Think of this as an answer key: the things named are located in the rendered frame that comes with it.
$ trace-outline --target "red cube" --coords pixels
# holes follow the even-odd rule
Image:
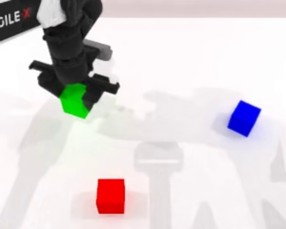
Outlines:
[[[96,207],[99,214],[124,214],[124,179],[98,179]]]

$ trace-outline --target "white tabletop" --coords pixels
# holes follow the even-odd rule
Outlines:
[[[286,19],[100,19],[121,89],[84,121],[28,69],[41,37],[0,44],[0,229],[286,229]],[[97,214],[98,178],[125,179],[124,215]]]

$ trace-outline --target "cube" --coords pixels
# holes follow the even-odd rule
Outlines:
[[[124,179],[98,179],[96,207],[99,214],[124,214]]]
[[[260,108],[240,101],[231,115],[228,128],[248,137],[261,112]]]

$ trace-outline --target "red block's top face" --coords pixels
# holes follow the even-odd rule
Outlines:
[[[97,202],[100,204],[121,204],[125,200],[124,179],[99,179]]]

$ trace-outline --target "blue cube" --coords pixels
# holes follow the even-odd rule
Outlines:
[[[248,137],[260,112],[261,109],[241,100],[230,118],[228,128]]]

